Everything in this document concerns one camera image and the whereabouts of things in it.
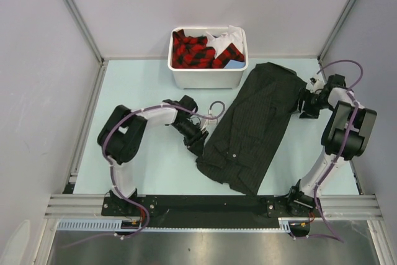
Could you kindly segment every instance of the black garment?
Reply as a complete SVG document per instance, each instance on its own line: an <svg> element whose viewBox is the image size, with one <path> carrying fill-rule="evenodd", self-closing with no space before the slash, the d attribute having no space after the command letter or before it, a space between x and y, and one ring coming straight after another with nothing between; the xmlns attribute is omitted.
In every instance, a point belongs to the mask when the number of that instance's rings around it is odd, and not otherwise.
<svg viewBox="0 0 397 265"><path fill-rule="evenodd" d="M292 70L256 65L197 158L197 168L231 189L256 195L305 86Z"/></svg>

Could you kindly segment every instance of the metal floor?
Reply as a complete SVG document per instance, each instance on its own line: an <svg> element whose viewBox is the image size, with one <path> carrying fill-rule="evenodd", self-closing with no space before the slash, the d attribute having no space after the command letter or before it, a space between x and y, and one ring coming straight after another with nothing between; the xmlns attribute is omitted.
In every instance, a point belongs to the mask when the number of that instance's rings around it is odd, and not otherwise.
<svg viewBox="0 0 397 265"><path fill-rule="evenodd" d="M112 236L62 248L93 232L58 231L49 265L377 265L366 222L333 222L345 243L328 239L293 241L285 233L146 232L120 241ZM327 233L314 222L312 233Z"/></svg>

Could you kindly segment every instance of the light blue tabletop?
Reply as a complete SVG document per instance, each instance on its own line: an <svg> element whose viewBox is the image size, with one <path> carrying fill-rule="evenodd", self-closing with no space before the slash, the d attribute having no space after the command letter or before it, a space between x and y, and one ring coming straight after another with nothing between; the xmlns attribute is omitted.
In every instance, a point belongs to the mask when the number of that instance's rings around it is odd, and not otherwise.
<svg viewBox="0 0 397 265"><path fill-rule="evenodd" d="M240 87L257 63L273 62L297 72L307 81L319 70L315 59L250 59ZM84 149L75 194L105 194L111 188L109 165L103 159L97 136L114 108L123 104L134 110L159 104L164 99L192 97L199 112L206 114L216 100L230 106L237 89L179 89L166 60L112 60L106 70L97 107ZM286 194L312 167L321 153L321 135L331 116L322 110L319 119L292 116L284 138L259 188L260 195ZM227 184L204 176L195 165L195 156L183 145L183 136L172 127L158 126L145 131L133 163L134 184L139 194L234 195ZM323 194L358 194L349 164L340 169L324 187Z"/></svg>

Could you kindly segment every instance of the white plastic bin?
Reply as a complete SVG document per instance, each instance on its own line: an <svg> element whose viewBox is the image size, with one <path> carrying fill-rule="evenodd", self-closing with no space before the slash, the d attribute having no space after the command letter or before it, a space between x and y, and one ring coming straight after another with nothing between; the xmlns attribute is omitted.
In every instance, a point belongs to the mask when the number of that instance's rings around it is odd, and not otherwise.
<svg viewBox="0 0 397 265"><path fill-rule="evenodd" d="M228 31L228 27L178 27L172 32L183 29L186 36L200 37L205 32L214 36ZM245 66L230 69L179 69L172 67L172 33L169 42L168 68L174 74L174 79L179 88L236 88L239 86L243 72L248 67L248 51L246 33L243 30L243 55Z"/></svg>

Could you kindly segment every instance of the red and black plaid fabric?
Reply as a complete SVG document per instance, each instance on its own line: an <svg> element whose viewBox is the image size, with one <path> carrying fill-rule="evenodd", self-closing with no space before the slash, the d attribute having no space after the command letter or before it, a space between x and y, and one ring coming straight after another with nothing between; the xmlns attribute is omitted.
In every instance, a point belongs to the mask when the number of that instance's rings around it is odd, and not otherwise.
<svg viewBox="0 0 397 265"><path fill-rule="evenodd" d="M182 30L172 33L173 68L224 68L230 60L244 62L244 55L232 43L215 59L215 49L206 37L186 37Z"/></svg>

